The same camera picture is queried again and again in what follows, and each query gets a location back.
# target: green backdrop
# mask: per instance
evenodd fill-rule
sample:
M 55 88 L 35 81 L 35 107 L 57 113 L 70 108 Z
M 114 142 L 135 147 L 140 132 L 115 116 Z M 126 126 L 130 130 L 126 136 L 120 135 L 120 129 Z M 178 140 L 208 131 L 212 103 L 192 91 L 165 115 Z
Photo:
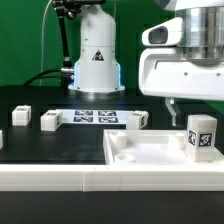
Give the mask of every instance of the green backdrop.
M 0 85 L 20 85 L 40 72 L 41 26 L 49 0 L 13 0 L 1 2 L 0 13 Z M 122 83 L 138 88 L 138 64 L 145 49 L 142 32 L 174 17 L 160 9 L 153 0 L 116 1 L 116 59 L 122 67 Z M 107 0 L 102 8 L 114 14 L 114 0 Z M 80 54 L 80 20 L 66 21 L 70 55 L 73 62 Z M 44 70 L 62 66 L 62 49 L 56 13 L 51 7 L 45 29 Z M 59 85 L 44 80 L 42 85 Z M 209 102 L 224 113 L 222 102 Z

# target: white tray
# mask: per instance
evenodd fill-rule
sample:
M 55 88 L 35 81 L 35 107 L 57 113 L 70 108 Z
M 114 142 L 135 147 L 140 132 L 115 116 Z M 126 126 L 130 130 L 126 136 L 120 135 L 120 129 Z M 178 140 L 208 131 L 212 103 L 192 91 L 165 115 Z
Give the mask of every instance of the white tray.
M 118 133 L 127 136 L 125 148 L 115 144 L 111 136 Z M 195 163 L 185 155 L 184 148 L 172 150 L 168 145 L 170 135 L 183 135 L 186 142 L 186 131 L 173 130 L 105 130 L 104 132 L 104 153 L 107 165 L 117 165 L 117 155 L 130 155 L 135 158 L 134 162 L 119 163 L 119 165 L 207 165 L 208 163 Z M 224 156 L 215 149 L 214 161 L 212 164 L 222 164 Z

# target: white cube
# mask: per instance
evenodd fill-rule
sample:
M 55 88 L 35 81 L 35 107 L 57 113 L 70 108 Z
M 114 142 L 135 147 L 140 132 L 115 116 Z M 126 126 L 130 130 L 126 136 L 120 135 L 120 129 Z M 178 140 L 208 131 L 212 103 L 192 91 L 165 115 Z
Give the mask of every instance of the white cube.
M 41 116 L 41 131 L 56 131 L 62 124 L 62 111 L 49 110 Z
M 0 130 L 0 149 L 2 149 L 3 147 L 3 135 L 2 135 L 2 131 Z
M 27 126 L 31 119 L 31 106 L 17 106 L 12 112 L 13 126 Z
M 140 130 L 148 123 L 149 113 L 146 111 L 134 111 L 127 117 L 126 129 Z
M 195 162 L 212 162 L 215 152 L 217 119 L 208 115 L 188 117 L 186 155 Z

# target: black platform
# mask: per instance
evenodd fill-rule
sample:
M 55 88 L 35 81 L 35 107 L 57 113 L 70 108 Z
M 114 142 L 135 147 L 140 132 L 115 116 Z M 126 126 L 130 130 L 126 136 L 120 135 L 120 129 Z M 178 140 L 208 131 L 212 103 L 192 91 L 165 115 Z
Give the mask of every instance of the black platform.
M 49 109 L 144 110 L 145 129 L 186 129 L 190 114 L 218 119 L 216 147 L 224 152 L 224 116 L 203 101 L 180 100 L 183 127 L 171 125 L 165 100 L 127 91 L 113 100 L 88 101 L 58 87 L 0 87 L 1 164 L 105 164 L 103 130 L 123 125 L 62 125 L 40 131 L 40 116 Z M 29 127 L 12 127 L 17 105 L 32 106 Z M 224 192 L 0 192 L 1 223 L 223 223 Z

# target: small white object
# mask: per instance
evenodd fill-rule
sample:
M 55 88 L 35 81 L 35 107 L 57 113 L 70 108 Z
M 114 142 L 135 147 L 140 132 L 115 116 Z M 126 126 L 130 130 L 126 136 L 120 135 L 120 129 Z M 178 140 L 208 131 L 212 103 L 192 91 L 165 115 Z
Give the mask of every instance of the small white object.
M 126 129 L 139 130 L 147 125 L 149 113 L 146 111 L 134 111 L 132 115 L 127 118 Z
M 114 157 L 114 161 L 117 164 L 129 164 L 129 163 L 135 163 L 136 159 L 133 155 L 130 154 L 117 154 Z
M 41 116 L 41 131 L 56 131 L 62 124 L 62 111 L 49 110 Z
M 214 160 L 217 119 L 208 115 L 188 117 L 186 155 L 195 162 Z
M 183 150 L 186 144 L 185 134 L 182 132 L 169 135 L 168 150 Z
M 27 126 L 31 119 L 31 106 L 17 106 L 12 112 L 13 126 Z
M 122 131 L 110 133 L 110 140 L 114 149 L 124 149 L 127 145 L 127 134 Z
M 3 147 L 3 136 L 2 136 L 2 131 L 0 130 L 0 149 Z

